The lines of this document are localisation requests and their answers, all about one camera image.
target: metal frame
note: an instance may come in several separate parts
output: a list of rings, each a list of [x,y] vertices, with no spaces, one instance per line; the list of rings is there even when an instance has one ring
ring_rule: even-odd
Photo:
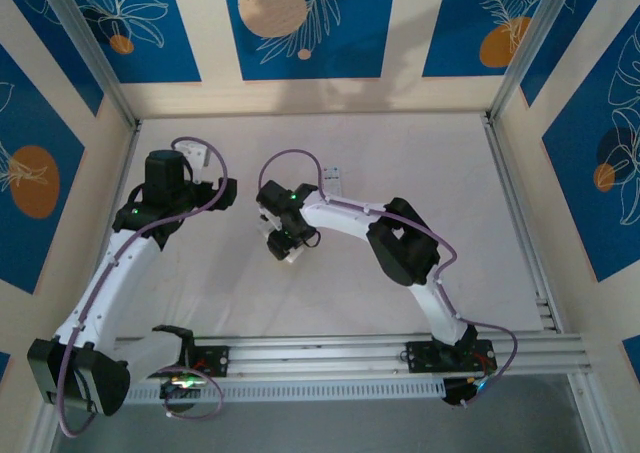
[[[538,54],[549,30],[553,26],[565,0],[540,0],[540,4],[527,28],[527,33],[505,71],[502,83],[489,107],[491,120],[500,117],[513,93],[520,87],[525,73]]]
[[[536,283],[541,318],[544,323],[545,318],[542,314],[542,308],[548,308],[550,319],[555,329],[565,332],[568,325],[551,292],[549,281],[544,273],[544,261],[536,248],[535,236],[527,226],[528,218],[531,217],[531,207],[520,193],[524,191],[524,188],[522,187],[515,161],[506,143],[502,122],[499,117],[490,120],[487,113],[484,124],[505,197],[507,198],[507,204],[511,211],[512,221],[518,234],[522,251],[529,263],[530,272]],[[626,452],[627,450],[620,441],[620,434],[612,420],[609,408],[606,406],[602,388],[598,384],[595,374],[589,371],[567,372],[567,378],[591,450],[598,453]]]
[[[60,20],[60,24],[87,64],[98,85],[100,85],[105,95],[111,99],[122,120],[132,129],[135,128],[137,120],[122,92],[120,82],[75,1],[47,0],[47,2],[58,17],[58,20]]]
[[[113,69],[74,1],[47,1],[122,119],[132,128],[139,127]],[[582,340],[579,335],[564,333],[566,325],[550,292],[543,262],[535,248],[535,238],[527,228],[528,205],[518,193],[522,191],[522,185],[516,176],[508,147],[504,144],[501,124],[497,121],[519,87],[564,1],[540,2],[484,119],[487,141],[513,225],[536,286],[537,304],[544,327],[540,332],[517,334],[520,341],[519,354],[506,374],[567,374],[591,448],[597,452],[617,452],[624,450],[615,426],[603,406],[600,388],[591,372]],[[123,165],[116,201],[125,183],[138,133],[139,129],[136,128]],[[486,331],[481,331],[480,336],[494,342],[497,360],[501,364],[511,349],[510,339],[505,335]],[[232,347],[229,377],[221,380],[227,400],[309,401],[441,396],[441,377],[409,374],[408,365],[400,359],[405,342],[429,339],[429,335],[201,338],[199,343],[226,344]],[[328,386],[338,388],[327,390]],[[158,385],[154,382],[137,385],[132,388],[128,403],[158,402],[159,399],[153,393],[157,391]],[[217,398],[211,391],[205,392],[197,400],[210,402],[217,401]],[[184,401],[193,402],[194,399],[187,398]],[[34,434],[25,443],[23,451],[30,453],[49,450],[56,431],[53,407],[43,404],[34,419],[34,425]]]

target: small label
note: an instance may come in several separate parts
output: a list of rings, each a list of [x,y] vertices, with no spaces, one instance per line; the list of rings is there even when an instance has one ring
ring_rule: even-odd
[[[323,190],[328,195],[342,196],[342,180],[340,179],[340,168],[332,166],[324,168],[322,172]]]

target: beige circle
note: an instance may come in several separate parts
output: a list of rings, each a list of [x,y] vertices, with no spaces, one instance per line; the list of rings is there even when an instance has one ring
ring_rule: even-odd
[[[238,10],[249,31],[263,38],[289,35],[307,18],[305,0],[238,0]]]
[[[298,52],[298,58],[300,58],[301,60],[308,60],[309,58],[311,58],[311,52],[306,48],[303,48]]]

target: orange circle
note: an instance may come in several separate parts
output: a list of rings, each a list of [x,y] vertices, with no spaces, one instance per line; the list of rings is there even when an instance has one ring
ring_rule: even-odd
[[[509,66],[516,52],[517,46],[522,41],[529,28],[531,18],[514,18],[508,24],[500,25],[489,33],[480,46],[480,61],[489,68],[503,68]]]
[[[133,42],[126,36],[113,35],[109,39],[109,45],[111,45],[111,48],[113,48],[116,53],[120,53],[121,55],[133,53]]]
[[[307,50],[306,48],[301,49],[298,52],[298,58],[300,58],[301,60],[308,60],[309,58],[311,58],[311,51]]]
[[[603,193],[606,193],[616,182],[616,172],[608,163],[602,163],[598,165],[596,171],[593,173],[593,182],[596,184],[596,188],[598,188]]]
[[[11,160],[20,164],[9,163],[9,170],[14,176],[17,175],[10,183],[14,203],[31,218],[47,218],[53,213],[60,193],[60,174],[56,160],[39,146],[23,146],[13,154]],[[25,171],[34,175],[34,178],[30,179]]]

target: cable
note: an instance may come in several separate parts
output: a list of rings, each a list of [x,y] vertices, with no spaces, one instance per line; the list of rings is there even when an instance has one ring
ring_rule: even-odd
[[[185,368],[182,366],[167,366],[166,368],[162,368],[161,370],[158,370],[158,373],[189,373],[191,375],[198,376],[206,380],[207,383],[209,383],[216,390],[218,390],[218,394],[220,395],[220,399],[218,400],[218,406],[214,411],[211,411],[209,413],[206,413],[200,416],[186,416],[180,413],[176,413],[175,411],[172,411],[171,408],[169,408],[169,398],[171,397],[171,395],[168,394],[164,398],[164,403],[162,404],[162,406],[166,410],[167,416],[169,416],[170,418],[178,418],[179,420],[201,421],[201,420],[209,420],[214,416],[216,416],[218,413],[220,413],[220,410],[222,409],[222,405],[224,403],[224,393],[222,391],[222,388],[220,388],[220,385],[210,376],[204,374],[200,370],[196,370],[194,368]]]
[[[518,354],[518,338],[516,337],[515,333],[513,333],[513,331],[509,330],[508,328],[505,328],[505,327],[499,326],[499,325],[492,325],[492,324],[489,324],[489,323],[482,323],[482,322],[479,322],[479,321],[468,320],[467,318],[464,318],[460,313],[458,313],[458,311],[455,309],[455,307],[453,306],[453,303],[451,302],[451,299],[449,298],[449,295],[447,295],[447,292],[444,289],[444,286],[442,286],[442,280],[440,279],[440,277],[442,276],[442,272],[445,269],[447,269],[448,267],[450,267],[453,263],[455,263],[456,260],[458,259],[458,252],[455,250],[455,248],[453,248],[453,246],[451,246],[451,244],[449,244],[447,241],[445,241],[444,238],[442,238],[441,236],[437,235],[436,233],[431,231],[429,228],[426,228],[426,227],[420,225],[419,223],[416,223],[415,221],[409,220],[408,218],[404,218],[404,217],[402,217],[400,215],[396,215],[394,213],[389,213],[387,211],[380,211],[380,210],[375,210],[375,209],[365,210],[363,207],[361,207],[359,205],[354,205],[352,203],[347,203],[345,201],[333,200],[333,199],[331,199],[331,197],[327,197],[327,195],[324,193],[324,190],[322,189],[322,186],[323,186],[322,185],[322,166],[320,165],[320,161],[318,161],[318,158],[316,158],[313,155],[313,153],[310,153],[307,150],[302,150],[302,149],[299,149],[299,148],[291,148],[291,149],[283,150],[283,151],[281,151],[279,153],[276,153],[271,158],[269,158],[267,160],[267,162],[264,164],[264,166],[262,167],[262,169],[260,170],[260,175],[258,176],[258,190],[260,190],[262,188],[262,179],[264,177],[264,172],[267,169],[267,167],[276,158],[279,158],[279,157],[281,157],[283,155],[286,155],[286,154],[289,154],[289,153],[300,153],[302,155],[308,156],[315,163],[316,169],[318,171],[318,193],[320,194],[320,197],[326,203],[328,203],[328,204],[331,203],[331,204],[334,204],[336,206],[342,206],[344,208],[349,208],[351,210],[355,210],[355,211],[358,211],[358,212],[364,212],[367,215],[370,214],[370,213],[373,213],[373,214],[376,214],[376,215],[383,216],[385,218],[389,218],[389,219],[392,219],[392,220],[395,220],[395,221],[399,221],[401,223],[404,223],[407,226],[410,226],[411,228],[414,228],[414,229],[418,230],[421,233],[424,233],[428,237],[436,240],[439,244],[444,246],[447,249],[447,251],[449,251],[449,254],[451,255],[451,258],[449,258],[442,265],[440,265],[438,268],[436,268],[436,271],[433,274],[433,280],[434,280],[434,283],[435,283],[436,288],[438,290],[438,293],[440,294],[440,297],[442,298],[442,301],[446,305],[446,307],[449,310],[449,312],[451,313],[451,315],[453,317],[455,317],[456,319],[462,321],[463,323],[466,323],[467,325],[480,326],[480,327],[483,327],[483,328],[489,328],[489,329],[492,329],[492,330],[498,330],[498,331],[501,331],[503,333],[506,333],[507,335],[509,335],[511,337],[511,340],[513,341],[513,349],[511,350],[511,354],[509,355],[509,358],[507,359],[507,361],[505,361],[504,365],[502,365],[502,367],[498,370],[498,372],[492,378],[487,380],[487,383],[485,383],[485,387],[483,388],[483,390],[486,391],[488,389],[488,387],[490,387],[493,383],[495,383],[497,380],[499,380],[502,377],[502,375],[504,375],[505,371],[507,371],[507,369],[511,366],[511,363],[513,363],[514,358]],[[477,398],[477,396],[472,398],[470,401],[467,401],[466,404],[468,405],[468,404],[472,403],[473,401],[476,400],[476,398]]]
[[[93,287],[93,290],[91,290],[91,294],[89,295],[87,302],[85,303],[84,307],[82,308],[82,311],[80,312],[80,315],[78,316],[77,325],[71,331],[69,341],[67,342],[67,346],[65,347],[64,353],[62,355],[62,363],[60,364],[60,373],[58,374],[58,383],[57,383],[57,391],[56,391],[56,410],[58,412],[58,422],[60,423],[60,429],[62,430],[62,432],[69,438],[77,438],[78,435],[82,434],[89,427],[91,422],[96,417],[95,412],[91,413],[89,418],[80,427],[80,429],[75,431],[71,430],[71,428],[69,427],[69,424],[67,423],[67,417],[64,410],[64,389],[65,389],[64,383],[67,377],[67,370],[69,368],[69,362],[71,359],[71,352],[73,351],[73,346],[75,345],[76,340],[78,339],[78,335],[80,334],[80,331],[82,331],[84,322],[87,319],[87,316],[89,315],[89,310],[91,310],[91,307],[93,306],[93,303],[95,302],[98,296],[98,293],[100,293],[102,286],[107,281],[107,278],[111,273],[111,270],[113,270],[113,268],[118,264],[118,260],[122,257],[122,255],[124,255],[124,253],[133,244],[133,242],[136,241],[138,238],[141,238],[142,235],[144,235],[146,232],[148,232],[149,230],[152,230],[153,228],[157,228],[158,226],[166,225],[168,223],[173,223],[175,221],[182,221],[194,215],[202,213],[203,211],[207,211],[220,199],[220,197],[224,193],[225,188],[227,187],[227,179],[228,179],[227,165],[224,162],[224,159],[222,158],[222,155],[220,154],[220,152],[213,145],[199,138],[194,138],[191,136],[182,136],[180,138],[176,138],[171,142],[171,148],[175,149],[176,143],[180,141],[194,141],[196,143],[200,143],[201,145],[206,146],[214,155],[216,155],[216,157],[218,158],[218,161],[220,162],[220,166],[222,167],[222,183],[220,184],[218,193],[216,193],[216,195],[211,199],[211,201],[201,206],[200,208],[197,208],[188,213],[183,213],[180,215],[172,216],[170,218],[154,221],[153,223],[149,223],[147,226],[136,231],[133,235],[131,235],[131,237],[127,241],[124,242],[124,244],[120,247],[120,249],[116,251],[115,255],[113,256],[113,261],[107,264],[107,267],[104,269],[104,271],[98,278],[98,281]]]
[[[316,233],[313,236],[316,237],[316,242],[313,245],[310,245],[309,243],[307,243],[307,240],[302,240],[304,246],[306,246],[307,248],[316,248],[320,244],[320,241],[322,240],[322,234],[320,233],[320,231],[316,230]]]

